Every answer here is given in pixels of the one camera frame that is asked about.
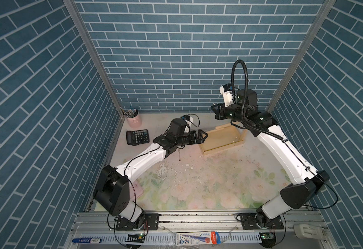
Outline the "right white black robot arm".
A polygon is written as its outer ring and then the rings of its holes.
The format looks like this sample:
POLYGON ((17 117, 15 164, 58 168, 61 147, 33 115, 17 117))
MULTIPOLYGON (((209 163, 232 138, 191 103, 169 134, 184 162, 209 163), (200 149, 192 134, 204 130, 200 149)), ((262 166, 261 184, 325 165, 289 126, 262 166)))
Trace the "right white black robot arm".
POLYGON ((328 185, 330 176, 324 170, 317 170, 299 153, 270 113, 258 110, 255 91, 235 90, 229 84, 219 90, 224 101, 212 105, 215 118, 229 119, 232 126, 250 131, 270 150, 290 180, 288 186, 256 211, 258 226, 268 227, 280 215, 305 206, 328 185))

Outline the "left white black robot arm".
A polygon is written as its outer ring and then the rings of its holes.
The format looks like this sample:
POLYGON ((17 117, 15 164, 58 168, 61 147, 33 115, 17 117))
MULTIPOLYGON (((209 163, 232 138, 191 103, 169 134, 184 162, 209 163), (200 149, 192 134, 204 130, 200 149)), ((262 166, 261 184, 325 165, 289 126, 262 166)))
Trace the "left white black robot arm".
POLYGON ((154 138, 142 153, 126 163, 105 166, 93 191, 93 198, 113 217, 122 217, 135 228, 144 223, 145 211, 137 205, 133 182, 153 165, 163 161, 179 148, 202 144, 208 138, 203 130, 192 130, 185 117, 171 121, 164 134, 154 138))

